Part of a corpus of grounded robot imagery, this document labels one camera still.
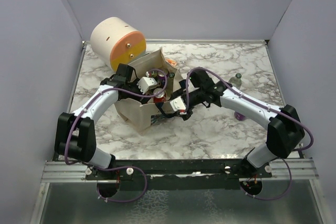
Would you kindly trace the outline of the purple Fanta can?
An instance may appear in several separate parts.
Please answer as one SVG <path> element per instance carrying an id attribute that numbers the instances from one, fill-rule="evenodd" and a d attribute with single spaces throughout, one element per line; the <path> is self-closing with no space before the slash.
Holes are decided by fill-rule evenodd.
<path id="1" fill-rule="evenodd" d="M 247 119 L 243 114 L 236 111 L 234 112 L 234 117 L 239 121 L 244 121 Z"/>
<path id="2" fill-rule="evenodd" d="M 169 71 L 166 68 L 161 68 L 157 72 L 157 78 L 162 84 L 165 84 L 166 79 L 168 78 Z"/>

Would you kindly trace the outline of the red cola can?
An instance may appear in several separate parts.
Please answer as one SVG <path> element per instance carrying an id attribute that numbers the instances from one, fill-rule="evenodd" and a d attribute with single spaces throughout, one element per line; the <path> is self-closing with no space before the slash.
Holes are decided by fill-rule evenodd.
<path id="1" fill-rule="evenodd" d="M 153 102 L 154 103 L 160 103 L 166 101 L 166 93 L 162 88 L 156 88 L 153 91 L 154 97 Z"/>

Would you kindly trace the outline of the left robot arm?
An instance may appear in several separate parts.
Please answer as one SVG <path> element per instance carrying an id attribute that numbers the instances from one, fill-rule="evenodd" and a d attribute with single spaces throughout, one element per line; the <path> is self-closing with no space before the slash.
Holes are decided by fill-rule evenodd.
<path id="1" fill-rule="evenodd" d="M 95 124 L 117 101 L 145 97 L 137 86 L 136 70 L 120 64 L 115 74 L 100 82 L 95 94 L 80 108 L 62 113 L 57 122 L 55 152 L 64 156 L 67 165 L 86 163 L 98 168 L 99 175 L 110 179 L 115 175 L 115 156 L 97 147 Z"/>

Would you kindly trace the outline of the beige canvas tote bag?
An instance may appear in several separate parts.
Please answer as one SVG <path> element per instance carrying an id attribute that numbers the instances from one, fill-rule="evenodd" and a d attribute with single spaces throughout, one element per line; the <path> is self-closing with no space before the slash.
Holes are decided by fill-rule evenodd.
<path id="1" fill-rule="evenodd" d="M 181 88 L 179 84 L 183 80 L 181 72 L 179 68 L 166 61 L 162 49 L 146 54 L 129 63 L 129 65 L 135 69 L 139 78 L 144 77 L 145 73 L 151 69 L 167 69 L 174 73 L 174 77 L 168 78 L 167 81 L 165 89 L 167 100 L 173 92 Z M 132 98 L 119 100 L 115 103 L 115 108 L 118 114 L 138 132 L 142 132 L 154 123 L 164 119 L 152 98 L 145 104 Z"/>

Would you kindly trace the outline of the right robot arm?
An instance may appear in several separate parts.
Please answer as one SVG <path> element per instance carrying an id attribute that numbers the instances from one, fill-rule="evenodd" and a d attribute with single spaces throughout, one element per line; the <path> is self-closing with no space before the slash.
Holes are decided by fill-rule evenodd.
<path id="1" fill-rule="evenodd" d="M 246 177 L 254 177 L 270 161 L 287 158 L 305 136 L 296 109 L 290 105 L 281 108 L 261 102 L 228 82 L 214 82 L 212 75 L 201 67 L 193 69 L 181 81 L 181 88 L 167 101 L 170 109 L 164 109 L 164 102 L 157 103 L 156 107 L 166 118 L 179 116 L 188 120 L 195 106 L 202 104 L 208 108 L 214 104 L 240 113 L 262 126 L 267 131 L 266 142 L 253 148 L 240 162 L 239 168 Z"/>

